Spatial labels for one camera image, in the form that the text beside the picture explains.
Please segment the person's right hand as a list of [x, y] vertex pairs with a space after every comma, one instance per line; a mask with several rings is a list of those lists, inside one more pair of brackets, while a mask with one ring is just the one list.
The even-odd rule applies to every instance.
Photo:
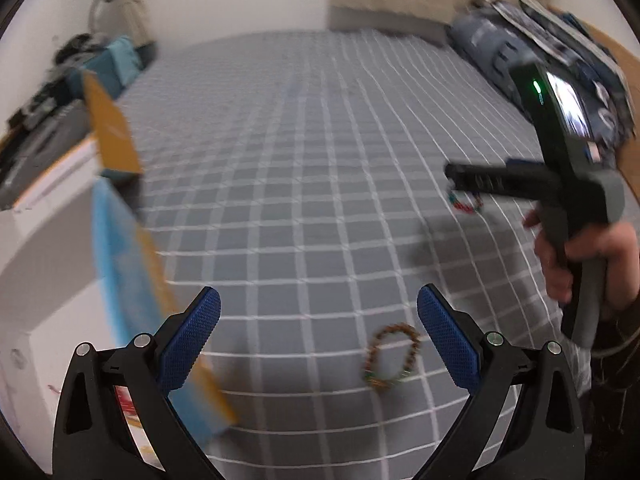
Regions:
[[[565, 263], [560, 263], [544, 230], [536, 236], [534, 251], [544, 274], [547, 295], [561, 306], [567, 306], [572, 299], [572, 274]], [[631, 223], [590, 224], [564, 245], [564, 256], [569, 262], [605, 260], [602, 318], [638, 318], [639, 243]]]

